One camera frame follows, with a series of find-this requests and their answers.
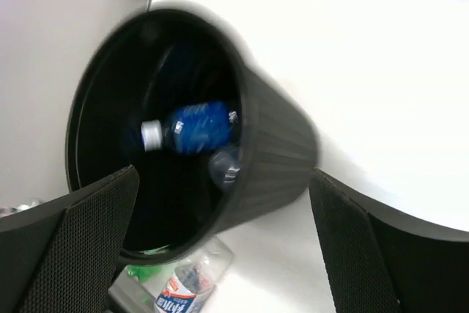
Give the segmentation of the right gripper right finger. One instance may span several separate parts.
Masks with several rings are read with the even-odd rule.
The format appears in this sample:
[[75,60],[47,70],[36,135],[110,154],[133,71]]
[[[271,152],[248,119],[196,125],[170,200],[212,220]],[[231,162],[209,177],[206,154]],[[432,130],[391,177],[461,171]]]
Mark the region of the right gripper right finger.
[[468,233],[403,213],[315,170],[314,222],[337,312],[467,312]]

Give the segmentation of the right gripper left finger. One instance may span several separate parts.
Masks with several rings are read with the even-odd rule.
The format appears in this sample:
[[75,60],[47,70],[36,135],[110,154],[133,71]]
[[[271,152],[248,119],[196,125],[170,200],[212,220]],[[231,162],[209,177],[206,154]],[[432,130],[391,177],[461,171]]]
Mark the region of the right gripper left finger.
[[103,312],[138,189],[129,166],[1,218],[1,311]]

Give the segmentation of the green plastic soda bottle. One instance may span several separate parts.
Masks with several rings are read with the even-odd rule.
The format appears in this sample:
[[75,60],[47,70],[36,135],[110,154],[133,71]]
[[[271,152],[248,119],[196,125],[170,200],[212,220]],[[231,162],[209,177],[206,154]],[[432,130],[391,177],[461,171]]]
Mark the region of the green plastic soda bottle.
[[[168,247],[154,248],[151,250],[141,251],[141,254],[149,256],[153,254],[162,254],[168,251]],[[125,272],[128,278],[135,279],[143,284],[150,280],[153,276],[161,272],[163,265],[127,265]]]

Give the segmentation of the clear unlabelled plastic bottle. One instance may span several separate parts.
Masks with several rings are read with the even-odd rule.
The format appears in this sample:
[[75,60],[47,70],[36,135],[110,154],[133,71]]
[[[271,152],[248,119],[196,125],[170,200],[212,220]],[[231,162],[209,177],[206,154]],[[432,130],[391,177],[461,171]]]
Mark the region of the clear unlabelled plastic bottle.
[[209,175],[214,185],[223,192],[229,192],[241,169],[239,148],[224,147],[215,152],[209,160]]

